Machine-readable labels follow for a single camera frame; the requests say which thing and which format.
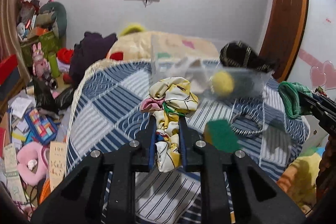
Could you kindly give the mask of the green knitted cloth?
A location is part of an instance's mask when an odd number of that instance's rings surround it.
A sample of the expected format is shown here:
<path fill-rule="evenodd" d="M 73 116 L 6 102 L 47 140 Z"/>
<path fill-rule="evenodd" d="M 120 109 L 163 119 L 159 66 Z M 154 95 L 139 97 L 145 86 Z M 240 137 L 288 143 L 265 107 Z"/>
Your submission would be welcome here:
<path fill-rule="evenodd" d="M 278 93 L 284 104 L 285 114 L 289 119 L 297 119 L 300 116 L 311 114 L 311 111 L 300 106 L 299 92 L 313 97 L 311 90 L 301 83 L 283 81 L 278 86 Z"/>

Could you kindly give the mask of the green yellow sponge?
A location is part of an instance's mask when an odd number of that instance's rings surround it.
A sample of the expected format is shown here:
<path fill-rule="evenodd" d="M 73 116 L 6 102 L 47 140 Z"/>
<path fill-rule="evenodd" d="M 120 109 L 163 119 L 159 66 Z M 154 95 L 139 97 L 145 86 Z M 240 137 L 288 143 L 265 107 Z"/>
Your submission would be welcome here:
<path fill-rule="evenodd" d="M 207 122 L 203 137 L 205 142 L 226 153 L 234 153 L 240 149 L 238 137 L 225 119 Z"/>

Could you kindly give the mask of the black pouch with chain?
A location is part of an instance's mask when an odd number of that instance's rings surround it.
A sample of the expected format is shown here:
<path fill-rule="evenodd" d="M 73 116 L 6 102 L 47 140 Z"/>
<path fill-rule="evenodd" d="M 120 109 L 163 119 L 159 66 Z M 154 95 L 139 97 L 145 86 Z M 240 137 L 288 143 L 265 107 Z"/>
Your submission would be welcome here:
<path fill-rule="evenodd" d="M 242 41 L 226 44 L 220 50 L 219 60 L 224 67 L 246 68 L 262 73 L 273 72 L 276 69 L 275 63 L 260 57 Z"/>

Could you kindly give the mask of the yellow felt ball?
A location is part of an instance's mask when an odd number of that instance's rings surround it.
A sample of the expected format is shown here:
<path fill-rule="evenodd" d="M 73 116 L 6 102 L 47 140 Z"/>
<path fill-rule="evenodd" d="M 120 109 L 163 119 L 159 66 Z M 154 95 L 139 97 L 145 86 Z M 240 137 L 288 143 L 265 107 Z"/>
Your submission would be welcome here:
<path fill-rule="evenodd" d="M 218 71 L 211 77 L 211 90 L 218 96 L 229 96 L 234 91 L 234 87 L 234 79 L 226 71 Z"/>

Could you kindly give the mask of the yellow floral fabric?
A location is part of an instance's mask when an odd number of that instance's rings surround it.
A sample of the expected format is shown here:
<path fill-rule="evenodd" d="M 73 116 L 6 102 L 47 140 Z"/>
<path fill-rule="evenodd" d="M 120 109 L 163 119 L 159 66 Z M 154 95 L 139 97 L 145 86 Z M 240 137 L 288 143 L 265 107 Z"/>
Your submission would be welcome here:
<path fill-rule="evenodd" d="M 183 77 L 168 77 L 152 84 L 141 102 L 141 112 L 152 114 L 156 121 L 156 165 L 160 172 L 168 173 L 182 165 L 179 119 L 193 115 L 198 104 L 190 82 Z"/>

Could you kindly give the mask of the white cloth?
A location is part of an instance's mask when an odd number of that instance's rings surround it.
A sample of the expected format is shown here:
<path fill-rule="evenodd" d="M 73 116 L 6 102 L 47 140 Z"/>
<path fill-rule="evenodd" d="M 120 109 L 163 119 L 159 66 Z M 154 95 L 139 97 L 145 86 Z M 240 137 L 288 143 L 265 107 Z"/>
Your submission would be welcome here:
<path fill-rule="evenodd" d="M 190 82 L 190 89 L 194 94 L 202 94 L 209 84 L 209 77 L 202 59 L 184 57 L 176 62 L 166 72 L 167 77 L 183 77 Z"/>

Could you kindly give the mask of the colourful block puzzle box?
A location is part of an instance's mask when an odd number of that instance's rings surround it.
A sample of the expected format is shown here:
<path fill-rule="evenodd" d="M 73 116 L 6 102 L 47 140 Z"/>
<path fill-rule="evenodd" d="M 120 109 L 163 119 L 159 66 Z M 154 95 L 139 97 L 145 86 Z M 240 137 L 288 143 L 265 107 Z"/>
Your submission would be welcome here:
<path fill-rule="evenodd" d="M 47 115 L 40 115 L 38 110 L 31 108 L 24 115 L 33 138 L 42 145 L 48 145 L 55 140 L 58 128 L 53 120 Z"/>

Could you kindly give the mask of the clear plastic storage box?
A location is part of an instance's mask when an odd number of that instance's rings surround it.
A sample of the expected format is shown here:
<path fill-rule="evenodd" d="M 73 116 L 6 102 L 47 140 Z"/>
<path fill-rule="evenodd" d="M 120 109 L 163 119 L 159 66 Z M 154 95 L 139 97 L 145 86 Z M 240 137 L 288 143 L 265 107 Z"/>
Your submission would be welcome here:
<path fill-rule="evenodd" d="M 150 42 L 152 84 L 183 77 L 197 96 L 232 100 L 260 96 L 271 78 L 271 72 L 223 66 L 216 47 L 206 40 L 152 34 Z"/>

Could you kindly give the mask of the green cylinder bottle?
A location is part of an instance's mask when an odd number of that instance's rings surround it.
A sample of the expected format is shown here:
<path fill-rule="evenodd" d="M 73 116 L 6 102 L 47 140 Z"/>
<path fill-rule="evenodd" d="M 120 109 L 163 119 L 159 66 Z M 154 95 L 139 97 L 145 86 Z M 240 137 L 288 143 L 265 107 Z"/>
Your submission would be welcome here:
<path fill-rule="evenodd" d="M 57 57 L 56 53 L 53 51 L 50 51 L 48 54 L 48 60 L 50 65 L 50 71 L 53 78 L 57 78 L 60 76 L 60 70 L 58 67 Z"/>

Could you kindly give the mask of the pink rabbit toy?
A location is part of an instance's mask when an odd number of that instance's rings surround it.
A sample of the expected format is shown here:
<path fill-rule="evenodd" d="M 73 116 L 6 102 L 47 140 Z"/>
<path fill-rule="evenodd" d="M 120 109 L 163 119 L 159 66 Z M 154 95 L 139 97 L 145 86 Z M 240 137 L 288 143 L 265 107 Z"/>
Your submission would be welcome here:
<path fill-rule="evenodd" d="M 33 74 L 34 76 L 42 79 L 45 73 L 50 72 L 49 62 L 44 57 L 42 51 L 42 44 L 38 42 L 33 45 Z"/>

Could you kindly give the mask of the red plush item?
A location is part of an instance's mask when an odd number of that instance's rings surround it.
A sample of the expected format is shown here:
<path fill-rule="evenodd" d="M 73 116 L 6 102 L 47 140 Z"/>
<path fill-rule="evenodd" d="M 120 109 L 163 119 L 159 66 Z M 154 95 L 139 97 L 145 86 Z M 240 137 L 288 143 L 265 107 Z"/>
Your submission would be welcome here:
<path fill-rule="evenodd" d="M 56 56 L 58 60 L 66 65 L 70 65 L 72 56 L 74 55 L 74 50 L 67 49 L 67 48 L 61 48 L 56 53 Z"/>

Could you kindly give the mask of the red box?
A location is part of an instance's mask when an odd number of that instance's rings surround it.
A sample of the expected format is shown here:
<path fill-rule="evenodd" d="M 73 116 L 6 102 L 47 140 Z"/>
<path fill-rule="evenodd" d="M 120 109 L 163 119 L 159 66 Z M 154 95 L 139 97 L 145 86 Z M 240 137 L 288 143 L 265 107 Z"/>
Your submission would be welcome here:
<path fill-rule="evenodd" d="M 4 84 L 6 79 L 11 75 L 12 71 L 17 68 L 18 61 L 15 54 L 1 61 L 0 64 L 0 85 Z"/>

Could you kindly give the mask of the dark purple garment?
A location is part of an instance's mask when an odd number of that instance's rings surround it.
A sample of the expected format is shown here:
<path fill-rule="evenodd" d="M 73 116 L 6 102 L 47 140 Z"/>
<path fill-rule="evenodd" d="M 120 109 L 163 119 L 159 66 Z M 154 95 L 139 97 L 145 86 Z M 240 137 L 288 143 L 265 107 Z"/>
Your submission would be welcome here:
<path fill-rule="evenodd" d="M 117 41 L 117 35 L 112 33 L 102 37 L 97 32 L 85 32 L 80 43 L 74 45 L 71 57 L 69 76 L 75 86 L 78 86 L 85 71 L 95 62 L 106 58 L 110 48 Z"/>

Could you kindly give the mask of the green cardboard box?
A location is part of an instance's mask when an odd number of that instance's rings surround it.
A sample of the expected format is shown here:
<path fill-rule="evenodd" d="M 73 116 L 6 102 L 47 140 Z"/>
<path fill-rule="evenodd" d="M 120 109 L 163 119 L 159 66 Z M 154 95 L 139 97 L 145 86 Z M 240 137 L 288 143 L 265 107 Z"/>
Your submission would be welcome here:
<path fill-rule="evenodd" d="M 48 53 L 50 51 L 57 52 L 63 47 L 62 39 L 57 38 L 52 31 L 47 32 L 46 34 L 43 34 L 38 38 L 34 38 L 32 40 L 22 43 L 21 44 L 22 55 L 25 61 L 25 65 L 27 67 L 33 66 L 33 58 L 32 58 L 33 45 L 37 43 L 41 43 L 42 51 L 44 52 L 45 58 L 48 57 Z"/>

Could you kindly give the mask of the pink heart wall stickers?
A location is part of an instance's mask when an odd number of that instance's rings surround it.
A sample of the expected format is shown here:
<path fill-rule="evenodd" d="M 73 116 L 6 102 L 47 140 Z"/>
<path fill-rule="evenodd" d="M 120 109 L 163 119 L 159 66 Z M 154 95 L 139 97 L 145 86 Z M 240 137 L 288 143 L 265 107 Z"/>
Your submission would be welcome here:
<path fill-rule="evenodd" d="M 313 88 L 335 89 L 335 66 L 329 60 L 319 61 L 305 50 L 299 50 L 298 57 L 310 66 L 310 80 Z"/>

